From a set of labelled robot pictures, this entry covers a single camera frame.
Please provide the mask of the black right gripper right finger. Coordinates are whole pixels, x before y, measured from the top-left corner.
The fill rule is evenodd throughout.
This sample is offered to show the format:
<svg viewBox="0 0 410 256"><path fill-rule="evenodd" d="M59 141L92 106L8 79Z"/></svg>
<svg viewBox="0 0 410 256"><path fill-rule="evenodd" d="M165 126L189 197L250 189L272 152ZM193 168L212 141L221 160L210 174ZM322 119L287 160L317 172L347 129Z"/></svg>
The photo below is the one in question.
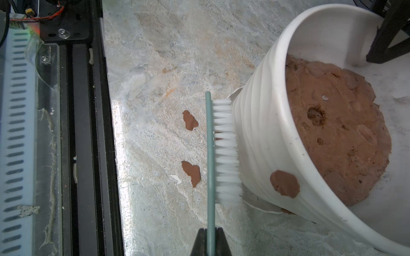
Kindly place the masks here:
<svg viewBox="0 0 410 256"><path fill-rule="evenodd" d="M216 256L232 256L223 228L216 229Z"/></svg>

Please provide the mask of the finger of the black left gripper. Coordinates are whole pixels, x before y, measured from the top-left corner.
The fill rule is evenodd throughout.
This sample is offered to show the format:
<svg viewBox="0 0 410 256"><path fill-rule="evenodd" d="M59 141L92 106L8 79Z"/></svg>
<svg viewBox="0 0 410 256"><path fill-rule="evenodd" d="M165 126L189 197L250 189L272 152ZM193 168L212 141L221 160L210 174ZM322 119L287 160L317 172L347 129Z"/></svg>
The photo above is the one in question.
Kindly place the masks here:
<svg viewBox="0 0 410 256"><path fill-rule="evenodd" d="M384 11L387 1L373 1L371 11L379 16L384 15L381 27L377 29L366 61L383 64L410 52L410 40L406 39L391 46L391 42L410 19L409 1L391 1Z"/></svg>

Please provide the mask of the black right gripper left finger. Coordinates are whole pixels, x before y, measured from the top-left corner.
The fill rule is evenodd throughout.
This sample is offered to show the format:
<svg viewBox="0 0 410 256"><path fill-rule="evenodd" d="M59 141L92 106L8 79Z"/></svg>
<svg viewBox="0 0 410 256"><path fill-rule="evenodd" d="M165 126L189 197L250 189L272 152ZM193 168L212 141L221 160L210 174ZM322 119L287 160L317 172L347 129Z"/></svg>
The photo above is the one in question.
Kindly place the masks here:
<svg viewBox="0 0 410 256"><path fill-rule="evenodd" d="M190 256L207 256L207 229L198 230Z"/></svg>

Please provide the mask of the green white scrub brush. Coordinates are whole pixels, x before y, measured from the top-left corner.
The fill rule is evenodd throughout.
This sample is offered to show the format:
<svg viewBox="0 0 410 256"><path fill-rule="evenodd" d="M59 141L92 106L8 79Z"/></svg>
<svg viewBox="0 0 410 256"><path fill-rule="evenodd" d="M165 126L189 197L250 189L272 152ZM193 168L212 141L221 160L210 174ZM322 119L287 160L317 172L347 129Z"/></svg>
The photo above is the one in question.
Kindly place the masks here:
<svg viewBox="0 0 410 256"><path fill-rule="evenodd" d="M242 201L237 136L232 101L212 99L205 93L207 128L207 255L217 252L215 208L237 206Z"/></svg>

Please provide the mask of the white ceramic pot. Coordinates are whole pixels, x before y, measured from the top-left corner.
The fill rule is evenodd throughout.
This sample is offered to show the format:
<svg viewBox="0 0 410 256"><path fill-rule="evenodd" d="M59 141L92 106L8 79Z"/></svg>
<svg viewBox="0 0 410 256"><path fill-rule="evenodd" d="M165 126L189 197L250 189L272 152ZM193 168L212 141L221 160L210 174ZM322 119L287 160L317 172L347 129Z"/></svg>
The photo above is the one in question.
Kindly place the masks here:
<svg viewBox="0 0 410 256"><path fill-rule="evenodd" d="M383 18L344 4L310 8L277 38L233 102L243 184L257 197L380 251L410 253L410 56L372 64L366 56ZM323 180L297 132L288 103L288 54L352 70L375 92L392 139L389 164L370 195L346 207ZM270 175L293 174L300 193L282 196Z"/></svg>

